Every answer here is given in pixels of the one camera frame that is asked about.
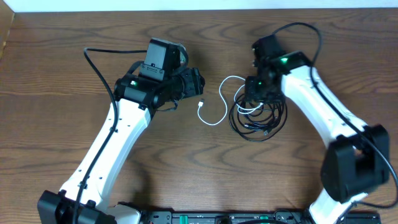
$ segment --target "coiled black cable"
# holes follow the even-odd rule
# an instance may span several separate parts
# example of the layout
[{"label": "coiled black cable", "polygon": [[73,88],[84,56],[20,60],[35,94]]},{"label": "coiled black cable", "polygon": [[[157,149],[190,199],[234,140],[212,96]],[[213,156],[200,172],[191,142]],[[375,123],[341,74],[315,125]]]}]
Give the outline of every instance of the coiled black cable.
[{"label": "coiled black cable", "polygon": [[[272,100],[264,102],[260,108],[256,109],[256,111],[258,111],[257,114],[241,114],[238,111],[235,112],[235,107],[237,107],[237,105],[242,108],[246,108],[247,104],[252,108],[255,108],[252,103],[247,103],[244,100],[244,94],[240,95],[229,110],[228,116],[229,125],[232,130],[238,133],[243,139],[251,142],[263,142],[275,136],[284,127],[287,119],[287,105],[283,94],[277,95]],[[255,119],[260,117],[260,115],[265,115],[265,118]],[[256,132],[262,132],[265,137],[248,137],[248,135]]]}]

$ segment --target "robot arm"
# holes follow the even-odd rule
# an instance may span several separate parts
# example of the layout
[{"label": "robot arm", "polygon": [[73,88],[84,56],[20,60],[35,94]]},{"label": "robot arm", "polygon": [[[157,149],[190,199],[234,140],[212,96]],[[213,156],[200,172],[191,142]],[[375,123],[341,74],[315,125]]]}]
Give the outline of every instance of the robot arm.
[{"label": "robot arm", "polygon": [[382,126],[370,128],[351,113],[322,82],[311,61],[301,52],[286,54],[274,34],[259,39],[252,47],[257,76],[246,79],[246,101],[262,103],[282,92],[314,125],[328,150],[321,170],[324,189],[309,212],[313,222],[333,224],[353,202],[362,200],[378,185],[386,183],[389,170],[320,96],[313,86],[310,69],[327,100],[370,137],[388,159],[387,131]]},{"label": "robot arm", "polygon": [[[98,158],[80,200],[83,204],[87,204],[89,200],[94,201],[96,209],[102,212],[105,212],[108,207],[109,196],[114,182],[127,155],[139,135],[148,127],[150,122],[149,110],[147,108],[144,110],[140,109],[138,103],[121,99],[117,102],[117,105],[119,111],[117,132],[112,135]],[[113,111],[111,104],[105,123],[90,150],[69,180],[62,185],[60,191],[65,190],[67,198],[76,199],[80,182],[113,124]]]},{"label": "robot arm", "polygon": [[[179,100],[203,93],[204,78],[197,68],[187,68],[187,63],[183,45],[152,38],[145,61],[134,63],[115,84],[113,95],[118,107],[118,123],[89,178],[82,185],[81,180],[113,127],[113,104],[87,155],[59,193],[45,191],[42,194],[37,208],[43,224],[71,223],[74,214],[78,214],[78,223],[138,223],[141,214],[137,210],[125,205],[108,208],[109,196],[133,144],[158,108],[173,101],[175,107],[167,110],[175,110]],[[133,75],[138,67],[139,76]]]},{"label": "robot arm", "polygon": [[[304,113],[308,120],[314,125],[321,136],[326,147],[335,141],[337,136],[346,137],[356,133],[340,119],[340,117],[325,103],[319,93],[314,89],[309,77],[308,66],[301,66],[290,71],[290,74],[282,77],[282,92],[290,98]],[[364,121],[355,117],[337,99],[337,97],[322,82],[315,68],[313,76],[318,82],[319,88],[328,99],[350,119],[360,130],[364,131]],[[317,200],[310,206],[310,214],[315,223],[333,224],[342,215],[352,202],[365,198],[367,193],[352,196],[348,202],[340,203],[333,200],[328,192],[323,189]]]}]

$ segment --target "wooden table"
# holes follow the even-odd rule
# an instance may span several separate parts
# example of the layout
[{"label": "wooden table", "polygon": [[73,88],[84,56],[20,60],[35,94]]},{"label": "wooden table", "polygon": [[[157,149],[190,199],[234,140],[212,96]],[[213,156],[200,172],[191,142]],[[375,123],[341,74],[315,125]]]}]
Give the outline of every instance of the wooden table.
[{"label": "wooden table", "polygon": [[[84,47],[140,50],[151,37],[183,43],[189,66],[206,79],[207,109],[201,113],[212,122],[224,113],[220,82],[256,74],[251,44],[296,21],[322,31],[320,75],[355,115],[388,130],[398,167],[398,9],[17,14],[0,62],[0,222],[38,223],[40,195],[59,190],[103,124],[109,98],[84,59]],[[279,37],[286,50],[309,57],[317,46],[304,27]],[[91,56],[111,86],[144,58]],[[241,84],[225,84],[229,104]],[[204,125],[198,101],[183,100],[177,111],[155,115],[117,179],[111,205],[255,211],[306,208],[317,198],[325,147],[291,101],[285,127],[264,143],[243,140],[227,120]],[[394,197],[390,181],[367,201]],[[379,212],[383,223],[395,223],[398,209]]]}]

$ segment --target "white arm segment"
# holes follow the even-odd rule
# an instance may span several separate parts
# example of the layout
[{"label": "white arm segment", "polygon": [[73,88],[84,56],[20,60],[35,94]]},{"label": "white arm segment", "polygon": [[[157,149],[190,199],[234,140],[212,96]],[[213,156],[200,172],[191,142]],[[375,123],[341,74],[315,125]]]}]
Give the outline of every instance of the white arm segment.
[{"label": "white arm segment", "polygon": [[[363,131],[366,123],[355,117],[328,89],[320,79],[316,68],[313,68],[313,77],[318,83],[319,89],[337,109],[343,113],[353,125]],[[337,136],[346,137],[356,134],[343,120],[325,103],[310,79],[310,67],[301,66],[290,71],[290,74],[282,77],[282,91],[290,98],[306,115],[321,136],[323,143],[328,148],[329,143]],[[362,200],[366,193],[355,195],[349,202],[339,203],[333,200],[325,189],[322,190],[317,200],[311,204],[310,213],[315,223],[333,224],[344,213],[351,202]]]},{"label": "white arm segment", "polygon": [[[87,188],[83,190],[83,195],[80,200],[83,204],[86,204],[88,200],[95,201],[96,208],[102,212],[105,212],[108,207],[109,196],[114,182],[132,148],[132,145],[143,130],[148,127],[150,122],[148,109],[139,109],[139,104],[125,99],[121,99],[116,103],[118,105],[119,113],[119,121],[116,127],[118,131],[113,133],[111,139],[104,148],[104,151],[98,158],[90,173],[90,178],[87,180]],[[67,180],[61,187],[61,190],[67,191],[66,197],[76,200],[79,184],[83,179],[87,168],[109,134],[109,129],[113,125],[113,119],[114,111],[111,104],[105,123],[91,145],[90,150],[87,152],[87,155],[69,180]]]}]

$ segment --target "green terminal block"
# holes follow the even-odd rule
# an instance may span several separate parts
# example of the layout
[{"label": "green terminal block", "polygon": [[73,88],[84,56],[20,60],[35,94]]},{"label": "green terminal block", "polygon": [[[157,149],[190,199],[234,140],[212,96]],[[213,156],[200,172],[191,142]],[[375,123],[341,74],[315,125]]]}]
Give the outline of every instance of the green terminal block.
[{"label": "green terminal block", "polygon": [[180,224],[188,224],[188,215],[180,216]]},{"label": "green terminal block", "polygon": [[267,219],[269,219],[269,218],[268,218],[268,216],[263,215],[263,216],[260,216],[260,219],[261,219],[261,220],[267,220]]}]

